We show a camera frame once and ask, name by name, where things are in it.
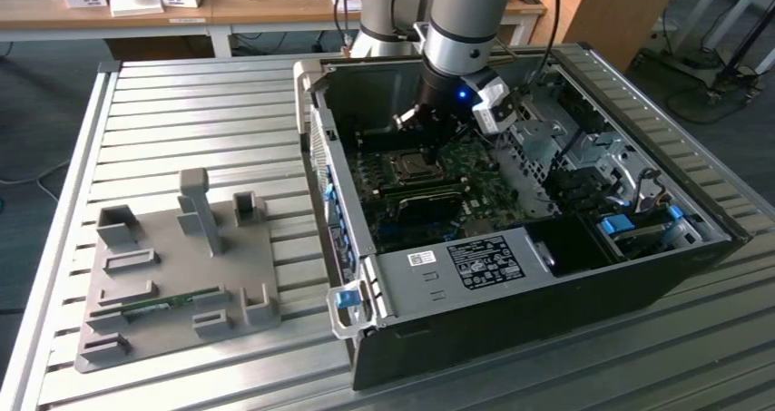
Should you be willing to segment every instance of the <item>aluminum extrusion table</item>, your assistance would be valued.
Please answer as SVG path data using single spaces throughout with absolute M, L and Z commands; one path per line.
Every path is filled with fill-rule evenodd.
M 724 264 L 645 310 L 353 392 L 345 345 L 329 331 L 321 246 L 295 131 L 291 70 L 305 56 L 103 65 L 0 409 L 772 407 L 772 208 L 639 100 L 615 71 L 593 55 L 560 49 L 756 234 Z M 135 212 L 176 207 L 176 171 L 195 166 L 211 171 L 211 201 L 245 189 L 269 199 L 283 323 L 252 336 L 80 374 L 72 361 L 99 208 L 115 202 Z

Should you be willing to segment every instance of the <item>table leg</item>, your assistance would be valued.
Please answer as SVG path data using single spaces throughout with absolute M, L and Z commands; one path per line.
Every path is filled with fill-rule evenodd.
M 511 35 L 509 45 L 527 45 L 531 41 L 532 30 L 537 22 L 537 15 L 524 15 L 519 20 L 513 34 Z
M 231 57 L 231 25 L 212 25 L 209 27 L 209 39 L 213 44 L 213 53 L 216 58 Z

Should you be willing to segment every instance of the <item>blue clip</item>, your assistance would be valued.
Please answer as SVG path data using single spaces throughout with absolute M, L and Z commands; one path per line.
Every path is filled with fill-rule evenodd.
M 341 290 L 335 294 L 336 308 L 356 307 L 361 304 L 361 295 L 357 290 Z
M 676 205 L 667 207 L 667 212 L 670 213 L 670 216 L 674 218 L 674 220 L 683 218 L 683 210 Z
M 616 232 L 635 229 L 635 225 L 623 214 L 616 214 L 603 218 L 600 225 L 603 226 L 603 229 L 608 235 L 615 234 Z
M 335 185 L 329 182 L 328 185 L 325 186 L 325 191 L 323 192 L 323 197 L 325 198 L 327 201 L 332 200 L 335 198 Z

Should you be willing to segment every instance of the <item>circuit board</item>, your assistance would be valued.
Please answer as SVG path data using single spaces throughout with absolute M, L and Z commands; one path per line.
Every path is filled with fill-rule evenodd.
M 348 166 L 377 252 L 488 234 L 528 219 L 479 137 L 428 165 L 417 150 L 357 152 Z

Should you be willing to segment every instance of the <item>metal bracket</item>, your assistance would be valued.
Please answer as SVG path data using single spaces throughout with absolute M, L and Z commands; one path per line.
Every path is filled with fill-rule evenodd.
M 296 93 L 296 128 L 304 134 L 304 92 L 323 78 L 325 72 L 320 60 L 300 60 L 293 65 L 293 91 Z

